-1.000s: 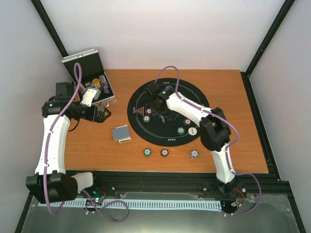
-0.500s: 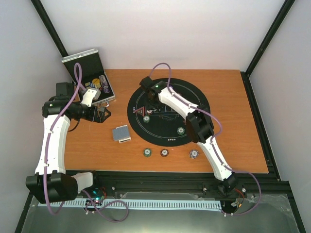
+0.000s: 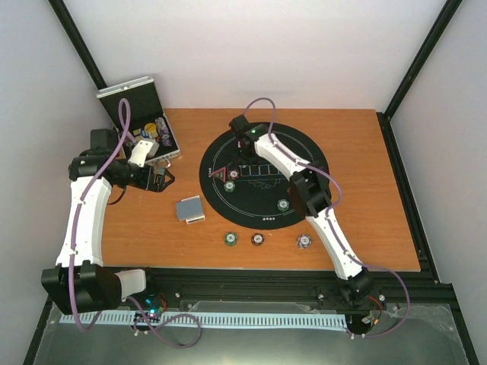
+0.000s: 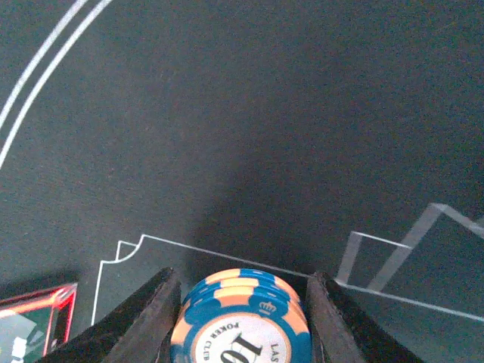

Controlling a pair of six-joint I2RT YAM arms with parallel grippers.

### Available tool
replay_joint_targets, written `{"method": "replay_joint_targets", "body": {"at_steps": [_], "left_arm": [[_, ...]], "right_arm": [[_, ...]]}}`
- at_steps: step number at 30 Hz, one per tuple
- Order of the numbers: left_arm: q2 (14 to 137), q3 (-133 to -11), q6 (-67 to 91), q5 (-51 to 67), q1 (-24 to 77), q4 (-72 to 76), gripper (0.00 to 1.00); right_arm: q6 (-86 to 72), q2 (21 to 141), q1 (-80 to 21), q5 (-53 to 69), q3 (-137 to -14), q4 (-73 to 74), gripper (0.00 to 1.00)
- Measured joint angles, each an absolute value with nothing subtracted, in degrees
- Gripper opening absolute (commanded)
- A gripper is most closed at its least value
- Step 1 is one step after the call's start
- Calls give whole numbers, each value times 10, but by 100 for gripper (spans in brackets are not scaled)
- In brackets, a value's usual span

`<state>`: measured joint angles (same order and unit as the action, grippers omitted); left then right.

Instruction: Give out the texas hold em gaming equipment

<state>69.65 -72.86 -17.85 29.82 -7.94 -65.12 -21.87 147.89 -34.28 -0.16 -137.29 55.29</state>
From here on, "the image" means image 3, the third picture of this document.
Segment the blue poker chip stack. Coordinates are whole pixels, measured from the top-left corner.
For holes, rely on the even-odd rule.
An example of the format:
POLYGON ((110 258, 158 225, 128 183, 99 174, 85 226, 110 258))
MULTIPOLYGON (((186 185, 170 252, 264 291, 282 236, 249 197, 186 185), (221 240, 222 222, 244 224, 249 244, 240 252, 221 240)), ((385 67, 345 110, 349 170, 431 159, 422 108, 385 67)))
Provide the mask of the blue poker chip stack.
POLYGON ((306 249, 311 245, 311 243, 312 239, 307 234, 301 234, 297 239, 297 247, 299 249, 306 249))

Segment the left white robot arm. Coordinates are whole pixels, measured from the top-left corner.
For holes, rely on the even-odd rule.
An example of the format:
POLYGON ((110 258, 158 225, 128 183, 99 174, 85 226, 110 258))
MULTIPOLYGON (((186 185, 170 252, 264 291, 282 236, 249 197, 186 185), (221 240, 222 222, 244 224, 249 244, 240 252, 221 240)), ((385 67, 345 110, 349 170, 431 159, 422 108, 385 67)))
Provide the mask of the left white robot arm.
POLYGON ((64 243, 54 268, 43 270, 41 284, 66 315, 115 309, 132 295, 142 306, 158 297, 158 286, 146 278, 144 269, 114 273, 102 259, 103 222, 112 189, 129 186, 163 192, 174 176, 157 173, 146 160, 158 149, 153 139, 135 143, 129 158, 118 158, 122 144, 115 131, 91 132, 91 147, 68 167, 71 208, 64 243))

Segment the brown poker chip stack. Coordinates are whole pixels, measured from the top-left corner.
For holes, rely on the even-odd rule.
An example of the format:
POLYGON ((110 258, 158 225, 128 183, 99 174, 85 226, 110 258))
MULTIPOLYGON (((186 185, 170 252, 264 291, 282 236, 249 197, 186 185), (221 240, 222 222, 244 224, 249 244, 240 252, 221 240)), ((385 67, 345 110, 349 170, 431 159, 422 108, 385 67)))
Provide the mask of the brown poker chip stack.
POLYGON ((251 237, 251 243, 254 246, 261 246, 265 241, 265 237, 261 233, 255 233, 251 237))

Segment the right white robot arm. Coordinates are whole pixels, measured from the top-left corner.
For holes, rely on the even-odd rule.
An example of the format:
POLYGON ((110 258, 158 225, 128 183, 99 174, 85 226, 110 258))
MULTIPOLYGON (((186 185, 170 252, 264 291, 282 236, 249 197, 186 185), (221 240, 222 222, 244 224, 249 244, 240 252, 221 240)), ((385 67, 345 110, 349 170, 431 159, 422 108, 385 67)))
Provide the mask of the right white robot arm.
POLYGON ((229 127, 245 158, 261 157, 288 180, 293 209, 316 231, 332 259, 342 301, 357 306, 374 284, 339 226, 329 189, 336 181, 327 173, 327 164, 300 157, 278 139, 272 126, 252 126, 244 115, 233 118, 229 127))

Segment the green poker chip stack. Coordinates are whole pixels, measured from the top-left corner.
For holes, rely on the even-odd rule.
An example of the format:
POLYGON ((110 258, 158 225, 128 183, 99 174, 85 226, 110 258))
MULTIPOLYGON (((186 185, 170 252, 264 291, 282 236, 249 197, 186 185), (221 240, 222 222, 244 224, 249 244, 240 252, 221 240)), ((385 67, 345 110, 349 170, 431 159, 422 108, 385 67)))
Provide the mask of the green poker chip stack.
POLYGON ((237 241, 238 241, 238 237, 235 232, 227 232, 224 235, 224 244, 226 246, 229 247, 235 246, 237 244, 237 241))

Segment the red triangular all-in button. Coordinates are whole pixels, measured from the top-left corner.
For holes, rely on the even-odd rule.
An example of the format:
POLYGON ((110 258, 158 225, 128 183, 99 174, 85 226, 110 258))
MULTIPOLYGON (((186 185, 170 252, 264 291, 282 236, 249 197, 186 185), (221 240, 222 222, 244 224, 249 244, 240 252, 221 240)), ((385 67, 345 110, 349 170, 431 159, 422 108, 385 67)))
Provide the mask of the red triangular all-in button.
POLYGON ((218 170, 215 170, 209 176, 214 179, 219 179, 223 183, 225 183, 228 179, 227 167, 222 167, 218 170))

